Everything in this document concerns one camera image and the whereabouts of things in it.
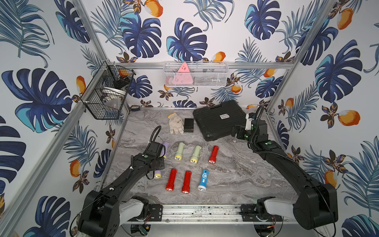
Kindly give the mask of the purple flashlight yellow rim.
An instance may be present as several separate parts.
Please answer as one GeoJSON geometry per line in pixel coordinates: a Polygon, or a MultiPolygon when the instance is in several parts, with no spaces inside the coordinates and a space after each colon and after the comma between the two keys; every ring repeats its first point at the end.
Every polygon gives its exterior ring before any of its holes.
{"type": "Polygon", "coordinates": [[[164,159],[167,159],[168,146],[169,146],[169,143],[168,143],[168,142],[163,142],[163,149],[162,149],[162,151],[161,151],[161,156],[162,156],[164,159]]]}

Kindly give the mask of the red flashlight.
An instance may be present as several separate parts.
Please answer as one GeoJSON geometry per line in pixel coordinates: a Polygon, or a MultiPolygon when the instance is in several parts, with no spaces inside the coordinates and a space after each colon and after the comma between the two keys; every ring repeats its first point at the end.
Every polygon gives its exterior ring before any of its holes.
{"type": "Polygon", "coordinates": [[[213,149],[212,149],[212,153],[210,155],[210,158],[208,160],[208,162],[210,164],[215,164],[216,161],[217,161],[217,155],[218,155],[218,151],[219,151],[219,147],[218,146],[214,146],[213,149]]]}
{"type": "Polygon", "coordinates": [[[189,194],[190,193],[190,181],[191,181],[191,171],[185,172],[184,183],[182,186],[182,193],[189,194]]]}
{"type": "Polygon", "coordinates": [[[173,191],[174,190],[176,174],[177,174],[177,169],[174,169],[174,168],[171,169],[169,180],[168,180],[168,183],[166,185],[167,191],[173,191]]]}

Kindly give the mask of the light green flashlight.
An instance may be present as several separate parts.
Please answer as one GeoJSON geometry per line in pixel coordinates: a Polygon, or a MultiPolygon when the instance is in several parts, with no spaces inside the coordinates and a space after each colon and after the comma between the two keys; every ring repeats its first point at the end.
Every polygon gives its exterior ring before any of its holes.
{"type": "Polygon", "coordinates": [[[174,157],[175,160],[177,160],[177,161],[181,161],[182,160],[184,147],[185,147],[185,143],[180,142],[178,144],[177,151],[176,151],[176,154],[175,154],[175,157],[174,157]]]}
{"type": "Polygon", "coordinates": [[[195,149],[194,149],[194,151],[193,151],[193,153],[192,153],[192,156],[191,156],[191,158],[190,158],[190,162],[191,162],[192,164],[197,164],[197,163],[198,163],[201,149],[202,149],[201,146],[199,146],[199,145],[196,145],[196,146],[195,146],[195,149]]]}

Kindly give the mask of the blue flashlight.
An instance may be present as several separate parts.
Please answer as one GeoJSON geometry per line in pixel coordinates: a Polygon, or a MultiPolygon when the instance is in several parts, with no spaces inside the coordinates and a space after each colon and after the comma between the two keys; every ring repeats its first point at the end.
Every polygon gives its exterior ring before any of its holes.
{"type": "Polygon", "coordinates": [[[208,176],[209,176],[209,171],[203,170],[199,185],[197,187],[199,191],[202,191],[202,192],[206,191],[208,176]]]}

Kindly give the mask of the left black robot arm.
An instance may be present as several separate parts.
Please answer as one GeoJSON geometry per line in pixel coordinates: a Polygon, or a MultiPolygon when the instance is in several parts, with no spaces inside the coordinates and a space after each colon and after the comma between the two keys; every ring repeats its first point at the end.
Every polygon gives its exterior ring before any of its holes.
{"type": "Polygon", "coordinates": [[[150,142],[146,150],[131,157],[129,168],[109,186],[87,194],[78,230],[91,237],[113,237],[121,224],[120,203],[122,197],[149,172],[164,169],[161,152],[166,148],[158,142],[150,142]]]}

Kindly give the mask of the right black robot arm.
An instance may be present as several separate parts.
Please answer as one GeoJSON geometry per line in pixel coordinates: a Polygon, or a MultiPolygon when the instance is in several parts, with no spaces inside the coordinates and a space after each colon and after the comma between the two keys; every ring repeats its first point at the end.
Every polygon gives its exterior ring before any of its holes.
{"type": "Polygon", "coordinates": [[[260,198],[256,214],[260,218],[276,215],[294,219],[306,230],[315,229],[338,220],[337,191],[323,184],[293,162],[275,141],[269,140],[263,120],[247,119],[245,126],[234,125],[233,137],[247,141],[248,148],[271,164],[293,187],[298,198],[285,201],[276,197],[260,198]]]}

